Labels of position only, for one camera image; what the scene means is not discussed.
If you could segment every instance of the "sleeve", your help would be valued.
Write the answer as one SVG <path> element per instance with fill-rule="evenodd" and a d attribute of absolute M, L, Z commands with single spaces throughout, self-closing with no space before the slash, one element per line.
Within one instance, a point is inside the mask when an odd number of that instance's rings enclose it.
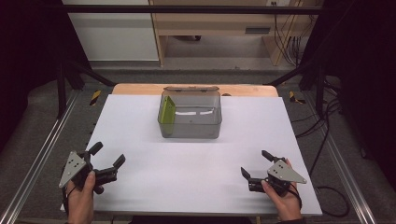
<path fill-rule="evenodd" d="M 294 219 L 289 221 L 280 221 L 277 224 L 306 224 L 305 217 L 301 219 Z"/>

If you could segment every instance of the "white table surface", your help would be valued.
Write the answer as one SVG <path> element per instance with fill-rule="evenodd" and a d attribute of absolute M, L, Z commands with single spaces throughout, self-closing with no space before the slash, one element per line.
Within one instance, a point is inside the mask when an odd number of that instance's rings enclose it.
<path fill-rule="evenodd" d="M 108 95 L 87 148 L 95 169 L 124 154 L 116 182 L 95 195 L 95 211 L 131 215 L 260 216 L 275 214 L 269 198 L 248 190 L 241 175 L 267 177 L 262 156 L 289 158 L 307 184 L 299 184 L 304 215 L 321 215 L 318 199 L 280 97 L 221 97 L 218 139 L 163 138 L 159 95 Z"/>

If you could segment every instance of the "hand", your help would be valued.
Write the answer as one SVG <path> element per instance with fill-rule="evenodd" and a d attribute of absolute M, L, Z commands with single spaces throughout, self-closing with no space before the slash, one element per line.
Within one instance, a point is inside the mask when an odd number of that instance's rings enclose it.
<path fill-rule="evenodd" d="M 286 164 L 291 167 L 289 160 L 286 160 Z M 291 182 L 291 184 L 294 187 L 290 186 L 289 190 L 296 192 L 297 184 L 295 182 Z M 270 197 L 270 199 L 275 204 L 279 219 L 281 221 L 289 221 L 303 218 L 300 212 L 299 201 L 295 195 L 288 192 L 285 196 L 280 197 L 279 195 L 277 195 L 275 190 L 264 180 L 262 181 L 262 187 L 264 188 L 265 193 L 268 195 L 268 197 Z"/>
<path fill-rule="evenodd" d="M 91 171 L 85 180 L 82 191 L 75 189 L 73 181 L 67 184 L 69 201 L 70 224 L 89 224 L 93 220 L 93 187 L 95 185 L 95 172 Z"/>

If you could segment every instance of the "white cabinet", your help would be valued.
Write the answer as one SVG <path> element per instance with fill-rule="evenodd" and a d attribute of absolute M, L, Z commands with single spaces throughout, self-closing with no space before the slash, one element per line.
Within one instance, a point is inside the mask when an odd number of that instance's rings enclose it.
<path fill-rule="evenodd" d="M 63 0 L 65 5 L 148 5 L 146 0 Z M 150 14 L 69 13 L 89 61 L 158 61 Z"/>

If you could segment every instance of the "translucent plastic container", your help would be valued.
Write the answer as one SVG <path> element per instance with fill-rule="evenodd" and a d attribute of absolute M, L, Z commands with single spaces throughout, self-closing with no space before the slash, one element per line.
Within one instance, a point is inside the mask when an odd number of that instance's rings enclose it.
<path fill-rule="evenodd" d="M 164 88 L 158 122 L 164 138 L 218 138 L 221 103 L 218 87 Z"/>

